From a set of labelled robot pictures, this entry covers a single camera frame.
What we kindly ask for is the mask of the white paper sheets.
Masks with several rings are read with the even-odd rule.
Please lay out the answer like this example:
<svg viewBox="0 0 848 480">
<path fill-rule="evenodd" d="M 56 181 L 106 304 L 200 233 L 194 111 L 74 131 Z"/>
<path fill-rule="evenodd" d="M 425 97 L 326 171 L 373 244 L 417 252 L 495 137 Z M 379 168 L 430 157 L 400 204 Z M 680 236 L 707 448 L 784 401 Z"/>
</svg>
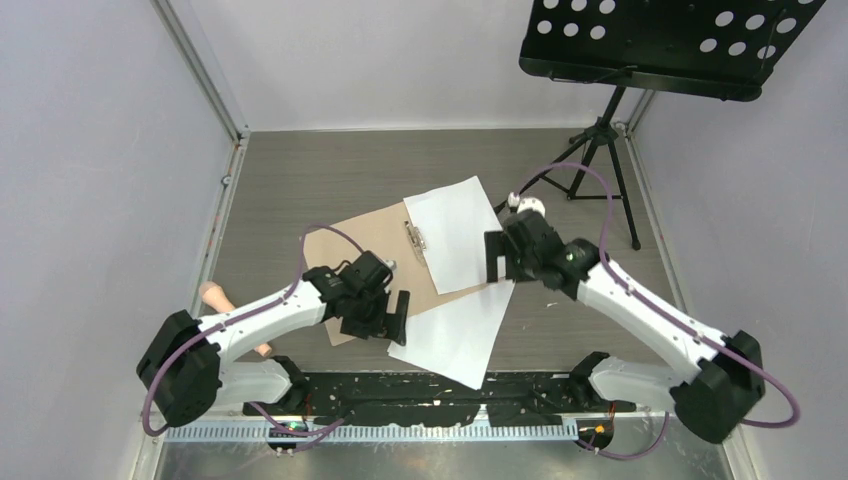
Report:
<svg viewBox="0 0 848 480">
<path fill-rule="evenodd" d="M 489 284 L 407 320 L 406 344 L 388 356 L 466 387 L 482 387 L 515 284 Z"/>
</svg>

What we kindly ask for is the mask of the brown cardboard folder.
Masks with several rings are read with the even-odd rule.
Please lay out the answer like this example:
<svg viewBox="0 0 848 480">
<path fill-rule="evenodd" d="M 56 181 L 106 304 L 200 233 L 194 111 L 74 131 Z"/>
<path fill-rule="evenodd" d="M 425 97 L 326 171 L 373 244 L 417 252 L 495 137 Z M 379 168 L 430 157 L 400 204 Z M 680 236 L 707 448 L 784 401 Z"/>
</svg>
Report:
<svg viewBox="0 0 848 480">
<path fill-rule="evenodd" d="M 461 289 L 439 292 L 427 263 L 436 249 L 428 240 L 403 202 L 305 236 L 307 267 L 333 270 L 358 303 L 331 311 L 324 322 L 331 345 L 380 338 L 404 346 L 414 317 L 486 287 L 485 274 L 473 267 Z"/>
</svg>

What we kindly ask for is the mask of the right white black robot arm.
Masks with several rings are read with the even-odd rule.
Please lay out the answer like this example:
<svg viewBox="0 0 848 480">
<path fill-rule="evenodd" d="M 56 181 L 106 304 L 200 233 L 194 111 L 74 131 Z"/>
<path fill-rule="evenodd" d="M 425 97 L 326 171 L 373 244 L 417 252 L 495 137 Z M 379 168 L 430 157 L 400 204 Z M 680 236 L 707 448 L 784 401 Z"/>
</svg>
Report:
<svg viewBox="0 0 848 480">
<path fill-rule="evenodd" d="M 720 444 L 764 397 L 765 382 L 749 367 L 763 365 L 757 339 L 743 330 L 728 336 L 683 314 L 591 241 L 563 241 L 540 212 L 509 216 L 483 241 L 488 281 L 539 281 L 614 320 L 665 361 L 657 367 L 603 352 L 587 356 L 570 385 L 580 408 L 622 400 L 671 411 L 697 437 Z"/>
</svg>

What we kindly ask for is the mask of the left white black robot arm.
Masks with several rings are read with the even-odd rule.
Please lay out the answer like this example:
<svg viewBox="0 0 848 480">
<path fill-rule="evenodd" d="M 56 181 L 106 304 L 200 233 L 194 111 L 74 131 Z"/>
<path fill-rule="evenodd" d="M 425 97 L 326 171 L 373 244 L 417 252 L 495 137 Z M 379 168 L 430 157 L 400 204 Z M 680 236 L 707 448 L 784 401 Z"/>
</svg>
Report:
<svg viewBox="0 0 848 480">
<path fill-rule="evenodd" d="M 340 270 L 319 266 L 292 285 L 230 312 L 193 318 L 186 310 L 169 315 L 140 359 L 136 374 L 147 393 L 142 407 L 145 431 L 153 408 L 166 426 L 185 426 L 213 407 L 248 404 L 303 412 L 310 386 L 287 356 L 261 362 L 242 356 L 262 344 L 336 318 L 342 333 L 406 343 L 411 300 L 407 290 L 391 292 L 394 265 L 365 251 Z"/>
</svg>

